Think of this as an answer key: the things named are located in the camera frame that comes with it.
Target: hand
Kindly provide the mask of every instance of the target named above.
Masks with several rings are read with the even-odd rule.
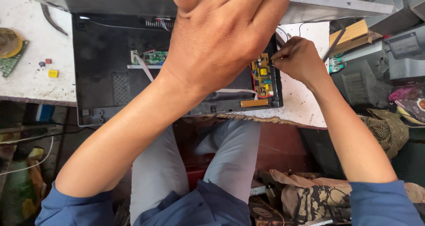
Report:
[[[304,83],[311,91],[323,80],[330,80],[315,44],[302,37],[292,37],[271,60],[276,68]]]
[[[228,86],[266,48],[290,0],[174,0],[176,24],[159,76],[207,95]]]

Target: forearm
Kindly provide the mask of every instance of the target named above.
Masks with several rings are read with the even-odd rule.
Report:
[[[330,76],[310,87],[325,118],[344,173],[351,182],[387,183],[397,176],[379,142],[345,102]]]
[[[112,190],[135,158],[203,96],[161,72],[140,95],[93,133],[59,172],[56,188],[88,197]]]

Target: circuit board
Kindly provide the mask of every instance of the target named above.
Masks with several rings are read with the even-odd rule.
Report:
[[[3,72],[3,77],[7,78],[12,73],[13,69],[15,69],[16,65],[24,54],[28,44],[29,41],[25,40],[23,41],[22,48],[18,54],[9,58],[0,58],[0,72]]]
[[[274,95],[272,76],[270,75],[269,55],[261,54],[258,60],[251,63],[251,72],[254,84],[254,90],[258,97],[272,97]]]
[[[132,50],[131,65],[140,65],[135,55],[139,55],[146,65],[162,65],[168,56],[168,51],[149,51],[140,54],[137,50]]]

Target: workbench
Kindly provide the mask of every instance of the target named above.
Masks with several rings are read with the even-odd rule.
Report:
[[[8,78],[0,77],[0,100],[77,106],[71,15],[51,7],[49,10],[53,21],[68,36],[47,22],[40,3],[34,0],[0,0],[0,27],[10,28],[30,41],[12,74]],[[280,28],[289,38],[301,35],[313,41],[321,57],[329,48],[328,22],[305,23],[301,28],[300,24],[289,24]],[[286,40],[286,35],[279,29],[277,31]],[[52,59],[52,64],[40,67],[39,62],[44,62],[45,59]],[[58,70],[59,77],[48,77],[48,70]],[[325,128],[325,120],[313,94],[303,83],[283,72],[280,75],[283,108],[218,116]]]

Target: yellow circuit board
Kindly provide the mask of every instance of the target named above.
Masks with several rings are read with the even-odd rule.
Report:
[[[272,76],[269,66],[269,55],[267,53],[251,63],[251,72],[254,78],[254,88],[259,98],[272,97],[274,95]]]

